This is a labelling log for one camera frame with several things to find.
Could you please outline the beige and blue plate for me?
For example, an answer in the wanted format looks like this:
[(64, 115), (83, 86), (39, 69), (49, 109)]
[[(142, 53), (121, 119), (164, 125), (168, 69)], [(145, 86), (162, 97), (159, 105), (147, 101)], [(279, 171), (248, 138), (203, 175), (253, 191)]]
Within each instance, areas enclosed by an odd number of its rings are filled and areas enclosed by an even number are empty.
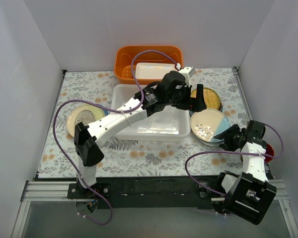
[(222, 112), (207, 108), (201, 112), (192, 114), (190, 126), (197, 137), (212, 138), (231, 127), (231, 124), (227, 116)]

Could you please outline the speckled oval plate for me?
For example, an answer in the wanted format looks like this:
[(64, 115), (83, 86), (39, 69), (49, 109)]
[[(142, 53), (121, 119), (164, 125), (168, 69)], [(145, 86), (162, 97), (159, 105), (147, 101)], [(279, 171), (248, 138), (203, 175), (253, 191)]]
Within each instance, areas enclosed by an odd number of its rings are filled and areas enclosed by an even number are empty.
[(74, 126), (82, 122), (84, 125), (87, 125), (89, 123), (92, 123), (96, 121), (96, 117), (94, 113), (90, 110), (82, 110), (78, 113), (78, 115), (75, 118)]

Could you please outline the white ribbed bowl plate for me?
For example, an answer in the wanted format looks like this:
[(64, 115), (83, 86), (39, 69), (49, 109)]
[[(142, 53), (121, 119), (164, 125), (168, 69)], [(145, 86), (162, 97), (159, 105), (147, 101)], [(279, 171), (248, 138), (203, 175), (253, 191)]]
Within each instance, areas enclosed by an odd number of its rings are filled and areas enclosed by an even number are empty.
[(224, 140), (219, 140), (219, 139), (214, 139), (213, 137), (212, 138), (204, 138), (204, 137), (200, 137), (198, 136), (197, 137), (202, 143), (204, 143), (205, 145), (208, 145), (208, 146), (213, 146), (213, 147), (217, 147), (219, 146), (220, 144), (223, 144), (224, 143)]

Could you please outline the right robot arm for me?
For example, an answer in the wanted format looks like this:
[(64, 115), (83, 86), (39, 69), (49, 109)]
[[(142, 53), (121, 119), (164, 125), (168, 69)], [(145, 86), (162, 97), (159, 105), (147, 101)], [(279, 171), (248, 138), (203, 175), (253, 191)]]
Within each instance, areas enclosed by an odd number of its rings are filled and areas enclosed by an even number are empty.
[(241, 153), (243, 163), (241, 174), (224, 171), (218, 176), (215, 192), (225, 197), (222, 210), (254, 225), (261, 223), (277, 194), (265, 173), (265, 131), (263, 123), (250, 120), (246, 128), (235, 124), (215, 136), (222, 141), (220, 147), (225, 151)]

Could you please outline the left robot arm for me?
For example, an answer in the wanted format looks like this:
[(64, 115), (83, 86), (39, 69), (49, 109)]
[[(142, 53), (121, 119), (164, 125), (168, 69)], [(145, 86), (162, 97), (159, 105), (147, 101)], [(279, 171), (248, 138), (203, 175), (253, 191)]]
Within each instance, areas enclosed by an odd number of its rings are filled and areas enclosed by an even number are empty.
[(77, 189), (84, 198), (96, 192), (96, 167), (104, 158), (101, 146), (132, 124), (144, 120), (171, 106), (179, 110), (201, 112), (207, 108), (204, 86), (197, 85), (195, 97), (191, 97), (192, 86), (182, 71), (167, 73), (162, 81), (155, 81), (141, 88), (131, 99), (107, 116), (90, 124), (75, 126), (74, 145), (79, 158)]

